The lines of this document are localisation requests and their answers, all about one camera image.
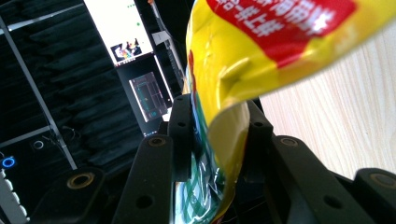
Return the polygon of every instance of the metal frame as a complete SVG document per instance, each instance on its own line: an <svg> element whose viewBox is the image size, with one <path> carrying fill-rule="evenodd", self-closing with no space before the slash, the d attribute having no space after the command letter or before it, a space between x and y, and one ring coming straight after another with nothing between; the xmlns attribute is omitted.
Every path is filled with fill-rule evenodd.
<svg viewBox="0 0 396 224"><path fill-rule="evenodd" d="M12 145L12 144L14 144L14 143L23 141L23 140L25 140L25 139L27 139L27 138L33 137L33 136L35 136L35 135L37 135L37 134L44 133L44 132L49 131L49 130L50 130L50 126L46 126L46 127L43 127L43 128L40 128L40 129L37 129L37 130L34 130L34 131L31 131L31 132L29 132L29 133L25 133L25 134L20 135L20 136L18 136L18 137L9 139L9 140L7 140L6 142L0 143L0 148L2 148L2 147L7 147L7 146L9 146L9 145Z"/></svg>
<svg viewBox="0 0 396 224"><path fill-rule="evenodd" d="M66 11L68 11L68 10L74 9L74 8L76 8L76 7L82 7L82 6L84 6L84 4L81 3L81 4L75 5L75 6L73 6L73 7L68 7L68 8L65 8L65 9L63 9L63 10L60 10L60 11L51 13L51 14L46 15L46 16L38 17L38 18L29 20L29 21L17 22L17 23L14 23L14 24L9 25L9 26L8 26L8 30L9 30L9 31L14 31L14 30L17 30L17 29L22 28L23 26L27 26L27 25L33 24L33 23L35 23L35 22L37 22L37 21L43 21L43 20L49 19L49 18L51 18L51 17L53 17L53 16L59 15L59 14L61 14L61 13L64 13L64 12L66 12ZM0 35L3 35L3 34L4 34L3 29L0 29Z"/></svg>
<svg viewBox="0 0 396 224"><path fill-rule="evenodd" d="M67 160L70 163L71 168L73 170L77 169L76 163L73 160L73 157L72 157L69 149L67 148L67 145L64 142L64 139L62 138L62 135L59 132L59 129L58 129L55 121L53 120L53 117L52 117L49 109L47 108L47 105L44 102L44 99L43 99L40 91L38 90L38 87L35 84L35 81L33 80L33 77L31 75L31 73L29 72L29 69L27 68L27 66L26 66L26 64L25 64L25 62L24 62L24 60L23 60L23 58L22 58L17 46L15 45L14 40L12 39L11 34L9 33L9 30L8 30L6 24L4 23L3 18L1 16L0 16L0 28L3 29L4 35L6 36L6 39L7 39L7 42L11 46L11 49L14 52L15 57L17 57L18 63L20 64L20 67L21 67L23 73L25 74L25 76L26 76L26 78L27 78L32 90L33 90L33 93L35 94L35 98L37 99L38 103L40 104L40 106L41 106L41 108L43 110L43 113L44 113L44 115L46 116L46 118L47 118L47 120L49 122L50 129L54 131L54 133L56 135L56 138L57 138L57 140L58 140L58 142L59 142L59 144L60 144L60 146L62 148L62 151L64 152L64 155L66 156Z"/></svg>
<svg viewBox="0 0 396 224"><path fill-rule="evenodd" d="M160 29L167 33L167 31L165 29L165 25L163 24L163 20L161 19L160 13L158 12L158 8L157 8L157 6L155 5L154 2L151 4L151 7L152 7L152 11L154 12L154 16L157 19L158 25L160 26ZM180 58L177 55L177 50L176 50L176 47L175 47L175 43L174 43L174 41L172 40L172 38L170 37L169 34L168 34L168 37L166 37L166 39L163 42L165 43L166 48L168 50L172 51L172 54L173 54L173 57L175 59L176 66L177 66L177 69L178 69L178 71L175 71L175 75L177 76L177 81L178 81L178 84L180 85L180 88L183 88L183 77L186 76L186 74L184 72L184 67L183 67L183 65L181 63L181 60L180 60Z"/></svg>

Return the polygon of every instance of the screw hole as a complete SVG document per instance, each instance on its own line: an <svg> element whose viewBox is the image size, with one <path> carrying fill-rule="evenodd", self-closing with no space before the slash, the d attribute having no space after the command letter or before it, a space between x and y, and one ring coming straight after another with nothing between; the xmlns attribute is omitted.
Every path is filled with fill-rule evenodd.
<svg viewBox="0 0 396 224"><path fill-rule="evenodd" d="M150 207L153 203L154 201L152 200L152 198L149 197L148 195L145 195L145 196L141 196L136 200L136 207L140 209L146 209Z"/></svg>
<svg viewBox="0 0 396 224"><path fill-rule="evenodd" d="M343 204L333 196L324 196L323 201L332 208L341 209L343 208Z"/></svg>
<svg viewBox="0 0 396 224"><path fill-rule="evenodd" d="M73 184L74 185L80 185L80 184L83 184L83 183L85 183L85 181L88 181L88 177L87 176L85 176L85 175L82 175L82 176L79 176L79 177L77 177L76 179L74 179L73 180Z"/></svg>
<svg viewBox="0 0 396 224"><path fill-rule="evenodd" d="M283 145L286 145L288 147L297 147L298 146L298 143L294 139L291 139L291 138L282 138L282 139L280 139L280 142Z"/></svg>
<svg viewBox="0 0 396 224"><path fill-rule="evenodd" d="M161 138L161 137L154 137L148 140L148 144L151 147L161 147L163 145L165 145L165 139Z"/></svg>
<svg viewBox="0 0 396 224"><path fill-rule="evenodd" d="M370 178L379 186L387 189L396 189L396 179L383 174L371 174Z"/></svg>
<svg viewBox="0 0 396 224"><path fill-rule="evenodd" d="M262 127L262 123L261 122L254 122L254 126L256 126L256 127Z"/></svg>
<svg viewBox="0 0 396 224"><path fill-rule="evenodd" d="M33 147L34 147L35 149L41 149L41 148L44 147L44 143L43 143L42 141L35 141L35 142L33 143Z"/></svg>

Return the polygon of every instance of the yellow plastic bag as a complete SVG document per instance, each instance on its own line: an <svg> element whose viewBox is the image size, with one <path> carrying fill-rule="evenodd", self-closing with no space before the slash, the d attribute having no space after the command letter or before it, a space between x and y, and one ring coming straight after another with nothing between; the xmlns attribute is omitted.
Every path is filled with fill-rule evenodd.
<svg viewBox="0 0 396 224"><path fill-rule="evenodd" d="M233 199L248 135L244 103L307 77L396 15L396 0L197 0L188 82L202 154L177 188L178 222L219 220Z"/></svg>

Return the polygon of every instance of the light wood table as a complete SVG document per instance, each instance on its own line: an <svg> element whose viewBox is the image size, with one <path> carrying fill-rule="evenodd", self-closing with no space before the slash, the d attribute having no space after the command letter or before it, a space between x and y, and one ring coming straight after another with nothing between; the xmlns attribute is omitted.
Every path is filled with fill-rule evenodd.
<svg viewBox="0 0 396 224"><path fill-rule="evenodd" d="M315 76L262 97L277 135L302 139L332 171L396 174L396 22Z"/></svg>

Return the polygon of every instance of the computer screen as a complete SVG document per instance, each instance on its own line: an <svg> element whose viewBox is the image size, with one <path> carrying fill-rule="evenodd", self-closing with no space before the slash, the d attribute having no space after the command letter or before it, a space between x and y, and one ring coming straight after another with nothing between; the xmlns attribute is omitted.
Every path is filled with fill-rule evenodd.
<svg viewBox="0 0 396 224"><path fill-rule="evenodd" d="M153 53L134 0L84 0L116 67Z"/></svg>

